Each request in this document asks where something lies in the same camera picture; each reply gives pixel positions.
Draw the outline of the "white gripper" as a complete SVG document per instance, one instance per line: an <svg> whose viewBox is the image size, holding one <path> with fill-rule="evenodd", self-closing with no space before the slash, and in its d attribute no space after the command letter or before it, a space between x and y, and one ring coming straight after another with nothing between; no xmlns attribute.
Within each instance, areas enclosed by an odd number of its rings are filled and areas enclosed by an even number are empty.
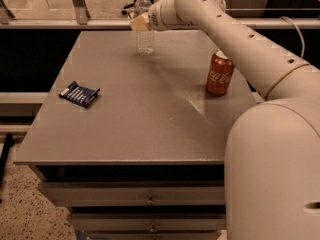
<svg viewBox="0 0 320 240"><path fill-rule="evenodd" d="M149 9L131 20L133 31L149 31L151 27L156 31L192 29L193 26L183 21L179 15L184 6L178 0L159 0Z"/></svg>

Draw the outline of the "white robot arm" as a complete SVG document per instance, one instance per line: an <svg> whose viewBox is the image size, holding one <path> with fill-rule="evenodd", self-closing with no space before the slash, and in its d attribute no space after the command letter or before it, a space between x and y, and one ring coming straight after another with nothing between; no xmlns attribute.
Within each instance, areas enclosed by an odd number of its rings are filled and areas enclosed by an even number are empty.
<svg viewBox="0 0 320 240"><path fill-rule="evenodd" d="M227 139L227 239L320 240L320 70L226 14L224 0L159 0L130 25L204 32L261 100Z"/></svg>

